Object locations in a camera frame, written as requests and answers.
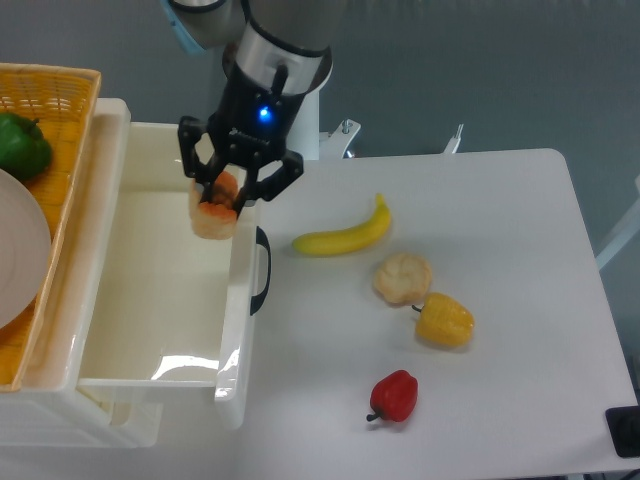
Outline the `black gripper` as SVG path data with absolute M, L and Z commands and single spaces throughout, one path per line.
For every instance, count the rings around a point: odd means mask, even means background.
M 236 213 L 256 200 L 273 200 L 303 174 L 303 157 L 287 148 L 287 136 L 304 96 L 284 92 L 288 79 L 289 69 L 279 65 L 272 83 L 262 87 L 234 66 L 208 120 L 180 119 L 184 175 L 202 186 L 201 203 L 213 201 L 215 182 L 229 165 L 246 172 L 233 202 Z

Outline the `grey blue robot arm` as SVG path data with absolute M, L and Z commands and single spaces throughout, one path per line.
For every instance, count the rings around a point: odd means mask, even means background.
M 331 65 L 330 35 L 341 1 L 165 1 L 167 20 L 190 54 L 225 45 L 231 52 L 217 110 L 203 121 L 184 116 L 178 141 L 186 177 L 201 203 L 229 165 L 245 170 L 232 208 L 270 201 L 303 173 L 287 137 L 305 96 Z

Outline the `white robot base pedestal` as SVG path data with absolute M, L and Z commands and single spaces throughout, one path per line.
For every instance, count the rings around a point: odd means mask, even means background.
M 320 90 L 310 92 L 304 99 L 288 135 L 290 150 L 304 160 L 336 160 L 351 158 L 350 145 L 362 126 L 353 119 L 343 119 L 332 132 L 320 131 Z

